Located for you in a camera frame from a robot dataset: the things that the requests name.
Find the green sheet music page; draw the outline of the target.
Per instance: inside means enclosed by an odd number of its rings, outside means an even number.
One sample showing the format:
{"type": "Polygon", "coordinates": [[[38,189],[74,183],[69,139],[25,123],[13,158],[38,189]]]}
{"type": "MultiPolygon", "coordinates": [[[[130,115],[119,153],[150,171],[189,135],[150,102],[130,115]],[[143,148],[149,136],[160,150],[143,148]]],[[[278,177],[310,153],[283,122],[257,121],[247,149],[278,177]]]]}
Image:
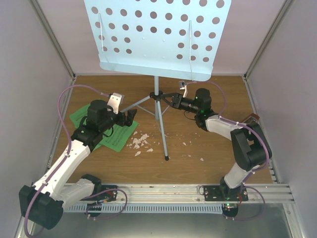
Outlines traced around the green sheet music page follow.
{"type": "Polygon", "coordinates": [[[136,127],[138,126],[138,122],[133,121],[131,126],[113,126],[113,133],[111,135],[112,130],[109,129],[105,132],[106,135],[109,135],[109,137],[103,137],[100,144],[102,146],[105,146],[109,149],[114,150],[115,152],[120,152],[123,147],[125,146],[127,140],[129,137],[133,134],[136,127]]]}
{"type": "Polygon", "coordinates": [[[95,123],[90,123],[88,121],[90,104],[82,107],[77,112],[73,113],[70,118],[75,125],[75,130],[70,136],[71,141],[82,142],[84,146],[88,146],[90,152],[93,152],[99,147],[103,136],[98,130],[98,126],[95,123]]]}

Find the light blue music stand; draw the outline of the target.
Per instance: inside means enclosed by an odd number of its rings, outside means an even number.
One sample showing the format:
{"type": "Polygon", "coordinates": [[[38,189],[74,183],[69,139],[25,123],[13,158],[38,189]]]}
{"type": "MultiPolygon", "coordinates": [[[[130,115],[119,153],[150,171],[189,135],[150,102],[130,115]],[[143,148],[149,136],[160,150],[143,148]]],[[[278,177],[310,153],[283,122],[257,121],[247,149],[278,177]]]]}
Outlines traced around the light blue music stand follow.
{"type": "Polygon", "coordinates": [[[210,79],[229,0],[87,0],[103,70],[210,79]]]}

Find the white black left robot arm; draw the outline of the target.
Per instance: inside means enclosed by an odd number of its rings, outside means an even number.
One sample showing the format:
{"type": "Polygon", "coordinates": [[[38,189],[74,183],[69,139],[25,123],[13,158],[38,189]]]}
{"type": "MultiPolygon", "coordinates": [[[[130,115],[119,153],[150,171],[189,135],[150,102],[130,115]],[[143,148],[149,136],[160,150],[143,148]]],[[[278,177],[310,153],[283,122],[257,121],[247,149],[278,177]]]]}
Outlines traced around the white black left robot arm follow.
{"type": "Polygon", "coordinates": [[[32,186],[25,185],[20,189],[20,210],[25,221],[32,221],[50,230],[61,220],[64,211],[80,200],[116,199],[114,191],[117,186],[102,191],[101,180],[93,175],[83,175],[68,188],[64,185],[106,136],[107,130],[112,130],[114,125],[130,127],[133,124],[136,109],[122,113],[117,106],[118,103],[111,101],[92,101],[87,115],[81,119],[65,151],[51,169],[32,186]]]}

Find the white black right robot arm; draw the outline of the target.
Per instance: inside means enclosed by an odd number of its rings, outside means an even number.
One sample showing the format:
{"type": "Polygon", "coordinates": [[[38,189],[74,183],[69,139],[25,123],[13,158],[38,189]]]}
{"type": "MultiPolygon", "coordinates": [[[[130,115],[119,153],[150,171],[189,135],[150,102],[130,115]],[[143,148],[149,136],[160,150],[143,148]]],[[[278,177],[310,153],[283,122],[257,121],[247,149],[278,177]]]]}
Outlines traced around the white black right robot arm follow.
{"type": "Polygon", "coordinates": [[[235,163],[220,180],[219,195],[223,200],[232,200],[251,174],[268,166],[272,152],[261,126],[257,122],[234,122],[214,112],[208,89],[199,88],[194,99],[179,93],[161,94],[160,98],[172,108],[193,113],[199,128],[231,141],[235,163]]]}

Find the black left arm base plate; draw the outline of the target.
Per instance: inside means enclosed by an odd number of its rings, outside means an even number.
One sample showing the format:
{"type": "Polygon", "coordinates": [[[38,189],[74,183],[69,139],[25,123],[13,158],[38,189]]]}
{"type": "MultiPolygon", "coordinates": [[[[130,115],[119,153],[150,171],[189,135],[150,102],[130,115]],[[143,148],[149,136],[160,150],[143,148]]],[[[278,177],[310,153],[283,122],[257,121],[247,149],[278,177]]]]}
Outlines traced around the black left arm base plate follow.
{"type": "MultiPolygon", "coordinates": [[[[118,188],[118,186],[117,185],[101,185],[101,188],[98,190],[98,192],[108,190],[108,189],[114,189],[114,188],[118,188]]],[[[116,193],[117,193],[116,190],[107,191],[97,196],[96,199],[98,200],[99,203],[115,201],[116,193]]]]}

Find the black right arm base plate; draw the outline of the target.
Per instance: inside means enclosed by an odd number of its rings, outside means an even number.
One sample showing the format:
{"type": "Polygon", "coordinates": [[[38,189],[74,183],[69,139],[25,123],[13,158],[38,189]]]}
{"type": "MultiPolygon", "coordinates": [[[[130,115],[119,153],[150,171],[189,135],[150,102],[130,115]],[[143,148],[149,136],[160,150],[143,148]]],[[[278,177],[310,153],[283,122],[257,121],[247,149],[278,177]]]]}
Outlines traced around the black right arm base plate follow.
{"type": "Polygon", "coordinates": [[[230,189],[225,185],[203,185],[205,201],[248,201],[246,189],[237,187],[230,189]]]}

